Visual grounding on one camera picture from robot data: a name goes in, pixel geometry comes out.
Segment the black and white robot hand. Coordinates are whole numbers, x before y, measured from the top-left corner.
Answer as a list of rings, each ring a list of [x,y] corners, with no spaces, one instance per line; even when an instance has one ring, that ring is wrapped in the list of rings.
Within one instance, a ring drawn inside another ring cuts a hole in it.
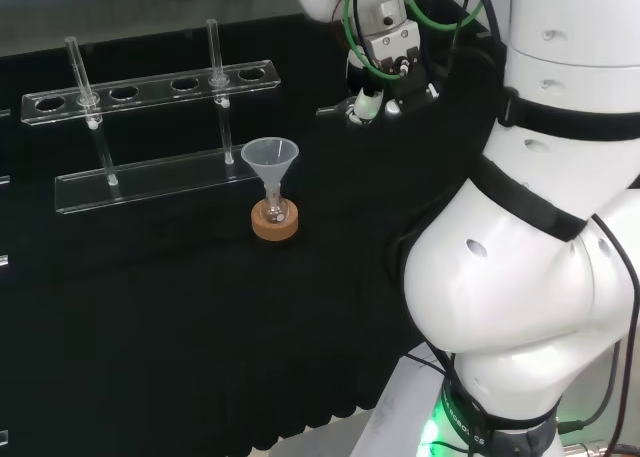
[[[438,99],[416,22],[363,25],[362,30],[365,44],[347,57],[350,123],[364,126],[381,115],[398,117]]]

